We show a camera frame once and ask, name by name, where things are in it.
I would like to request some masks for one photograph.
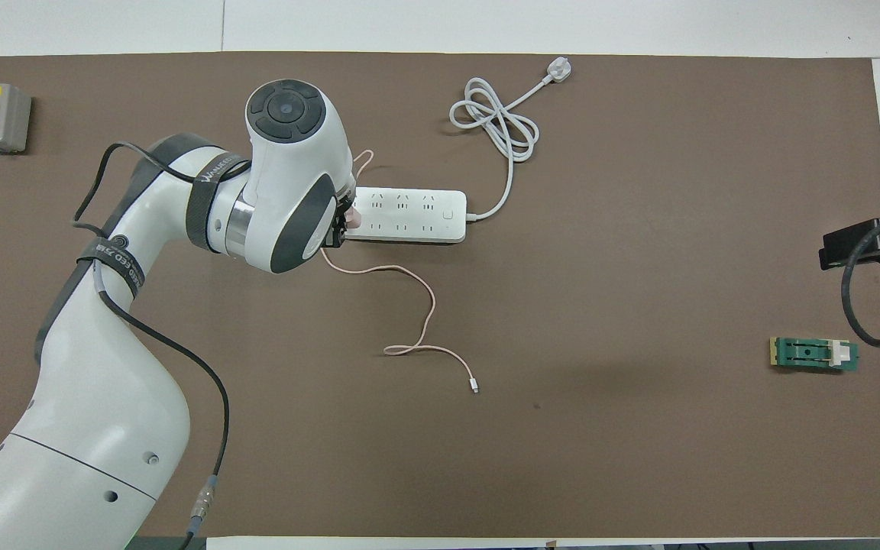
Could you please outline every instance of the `black cable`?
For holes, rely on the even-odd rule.
[[[880,224],[871,228],[869,232],[865,233],[862,240],[855,244],[848,261],[844,264],[844,275],[841,277],[841,306],[844,306],[844,316],[848,318],[848,324],[851,325],[853,331],[867,344],[876,348],[880,348],[880,338],[873,337],[860,325],[858,317],[855,316],[855,309],[851,306],[851,277],[855,272],[856,265],[858,265],[860,255],[878,235],[880,235]]]
[[[186,541],[182,543],[182,546],[179,546],[179,550],[186,550],[186,546],[189,546],[189,543],[192,542],[193,536],[195,535],[188,533],[188,535],[186,535]]]
[[[216,389],[219,390],[219,396],[223,399],[223,436],[219,443],[219,454],[216,456],[216,466],[212,468],[214,476],[218,476],[219,468],[223,464],[223,455],[226,454],[226,442],[230,436],[230,396],[226,393],[226,387],[223,386],[223,380],[219,379],[219,376],[216,375],[216,371],[209,366],[209,363],[206,363],[198,355],[189,351],[184,345],[178,344],[178,342],[175,342],[172,338],[168,338],[166,335],[147,326],[143,322],[132,317],[127,311],[121,309],[121,306],[118,306],[118,304],[108,296],[107,291],[100,291],[98,292],[98,295],[101,296],[101,301],[104,302],[105,306],[112,310],[115,315],[127,321],[128,324],[137,328],[137,330],[154,338],[154,340],[158,340],[162,342],[162,344],[167,345],[167,347],[174,349],[174,351],[182,353],[186,358],[192,359],[192,361],[202,367],[203,371],[209,375],[209,378],[216,383]]]
[[[140,154],[145,160],[149,161],[149,163],[153,164],[158,170],[162,170],[167,172],[168,174],[185,181],[186,183],[195,183],[196,178],[194,176],[186,175],[178,170],[175,170],[172,167],[169,167],[168,164],[162,163],[161,160],[156,159],[153,154],[147,152],[147,150],[142,149],[142,147],[138,147],[137,145],[127,142],[127,141],[115,141],[108,146],[108,149],[104,150],[104,156],[101,156],[100,166],[97,167],[97,176],[94,177],[94,185],[91,185],[90,191],[87,192],[87,196],[83,198],[83,202],[80,203],[80,208],[76,210],[76,213],[73,215],[73,221],[70,222],[70,225],[79,229],[89,229],[98,237],[103,237],[107,239],[108,235],[104,233],[104,231],[93,224],[85,223],[80,221],[80,216],[83,216],[84,210],[87,210],[87,206],[90,205],[90,202],[93,201],[94,195],[97,194],[98,188],[101,187],[101,180],[104,179],[104,172],[108,169],[108,160],[111,159],[111,154],[115,152],[115,150],[120,149],[120,147],[128,147],[128,149],[133,150],[135,153]],[[220,178],[220,181],[226,181],[231,178],[235,178],[238,175],[244,173],[251,167],[249,160],[243,160],[240,163],[234,164],[230,170],[227,170],[226,173],[223,174],[223,177]]]

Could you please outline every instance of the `gray switch box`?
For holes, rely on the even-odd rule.
[[[0,153],[25,150],[32,100],[12,84],[0,84]]]

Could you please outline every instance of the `white robotic arm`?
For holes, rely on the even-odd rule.
[[[101,299],[127,310],[162,246],[189,238],[279,273],[338,246],[355,194],[338,112],[320,90],[277,80],[245,108],[252,166],[192,134],[140,161],[36,342],[40,376],[0,445],[0,548],[123,548],[175,471],[189,410],[175,380]]]

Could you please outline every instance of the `power strip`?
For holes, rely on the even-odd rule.
[[[468,232],[468,196],[460,191],[357,187],[354,205],[362,225],[346,239],[450,244]]]

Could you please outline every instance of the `velcro strap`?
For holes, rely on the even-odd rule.
[[[236,153],[220,153],[210,160],[192,182],[189,205],[186,207],[186,233],[196,247],[219,254],[209,246],[209,210],[216,198],[216,188],[226,172],[244,160]]]
[[[131,295],[137,296],[141,286],[144,285],[144,271],[141,265],[135,260],[135,257],[127,251],[127,248],[120,246],[115,241],[109,241],[103,237],[97,237],[90,241],[87,248],[84,248],[83,254],[77,258],[81,260],[100,260],[101,264],[107,265],[128,284],[131,289]]]

